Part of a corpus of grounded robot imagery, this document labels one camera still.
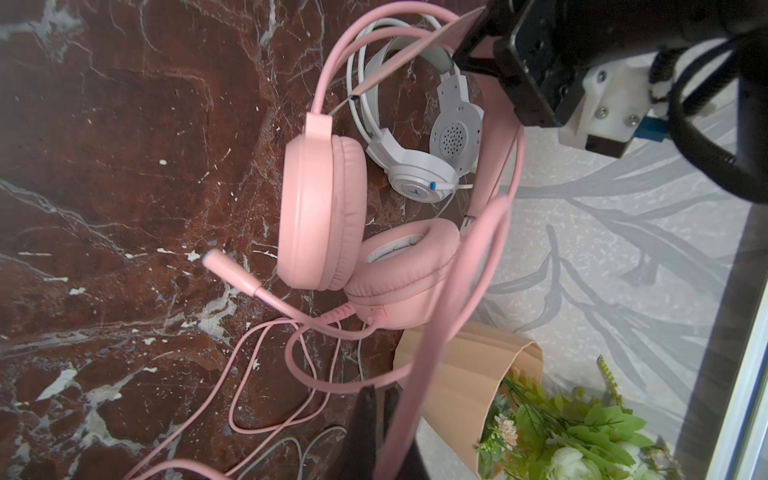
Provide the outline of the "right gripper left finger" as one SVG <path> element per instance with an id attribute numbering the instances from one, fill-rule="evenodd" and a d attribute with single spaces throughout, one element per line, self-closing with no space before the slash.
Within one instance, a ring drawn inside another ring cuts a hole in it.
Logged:
<path id="1" fill-rule="evenodd" d="M 377 456 L 377 393 L 363 388 L 357 397 L 349 428 L 331 469 L 331 479 L 371 480 Z"/>

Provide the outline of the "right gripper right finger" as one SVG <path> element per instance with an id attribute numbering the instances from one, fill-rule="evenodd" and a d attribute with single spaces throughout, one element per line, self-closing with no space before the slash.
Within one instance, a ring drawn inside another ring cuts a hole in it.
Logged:
<path id="1" fill-rule="evenodd" d="M 398 387 L 385 392 L 383 478 L 429 479 L 415 439 L 420 406 L 402 397 Z"/>

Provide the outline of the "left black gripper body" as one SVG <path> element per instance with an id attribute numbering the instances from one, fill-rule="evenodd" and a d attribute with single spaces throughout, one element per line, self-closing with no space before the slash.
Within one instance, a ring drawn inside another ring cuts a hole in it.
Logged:
<path id="1" fill-rule="evenodd" d="M 457 47 L 461 70 L 498 81 L 525 126 L 562 127 L 600 59 L 638 51 L 650 1 L 491 1 Z"/>

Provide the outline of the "pink headphones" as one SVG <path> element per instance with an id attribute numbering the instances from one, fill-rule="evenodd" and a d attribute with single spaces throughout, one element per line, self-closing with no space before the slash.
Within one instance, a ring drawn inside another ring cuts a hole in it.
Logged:
<path id="1" fill-rule="evenodd" d="M 445 219 L 401 225 L 371 238 L 363 235 L 367 193 L 366 161 L 360 143 L 337 136 L 323 110 L 326 91 L 341 63 L 369 43 L 388 36 L 412 38 L 410 46 L 382 65 L 358 89 L 378 85 L 402 64 L 431 46 L 456 50 L 480 19 L 424 2 L 378 7 L 358 19 L 338 40 L 317 84 L 300 135 L 285 149 L 277 272 L 301 290 L 343 291 L 346 302 L 310 317 L 267 291 L 226 254 L 212 250 L 204 266 L 242 293 L 282 313 L 295 328 L 338 340 L 360 340 L 379 329 L 403 329 L 427 322 L 425 365 L 466 323 L 498 266 L 510 221 L 511 195 L 497 182 L 509 158 L 524 159 L 519 121 L 505 115 L 510 101 L 490 81 L 481 81 L 486 114 L 481 126 L 480 166 L 470 203 L 473 224 L 466 233 Z"/>

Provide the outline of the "white headphones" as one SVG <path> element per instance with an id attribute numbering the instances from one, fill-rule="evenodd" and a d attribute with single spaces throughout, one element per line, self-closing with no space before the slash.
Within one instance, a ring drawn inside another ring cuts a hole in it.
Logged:
<path id="1" fill-rule="evenodd" d="M 384 98 L 373 87 L 350 105 L 365 151 L 382 168 L 391 187 L 409 200 L 437 204 L 453 199 L 466 186 L 462 179 L 476 168 L 483 133 L 484 110 L 470 99 L 467 77 L 448 50 L 439 45 L 420 53 L 432 67 L 425 91 L 426 119 L 414 134 L 388 127 L 381 119 Z"/>

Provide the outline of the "beige flower pot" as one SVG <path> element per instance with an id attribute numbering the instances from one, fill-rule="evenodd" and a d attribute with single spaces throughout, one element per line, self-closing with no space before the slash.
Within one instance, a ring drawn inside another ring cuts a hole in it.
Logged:
<path id="1" fill-rule="evenodd" d="M 438 366 L 423 418 L 473 475 L 478 474 L 480 441 L 492 400 L 510 370 L 539 382 L 543 353 L 524 336 L 467 322 L 448 343 Z"/>

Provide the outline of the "green artificial plant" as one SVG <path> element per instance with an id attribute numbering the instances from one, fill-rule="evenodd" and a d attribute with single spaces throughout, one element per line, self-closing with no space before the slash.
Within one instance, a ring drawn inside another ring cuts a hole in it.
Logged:
<path id="1" fill-rule="evenodd" d="M 486 414 L 474 450 L 482 479 L 681 479 L 680 464 L 662 438 L 625 404 L 604 358 L 597 366 L 604 399 L 577 387 L 552 393 L 510 369 Z"/>

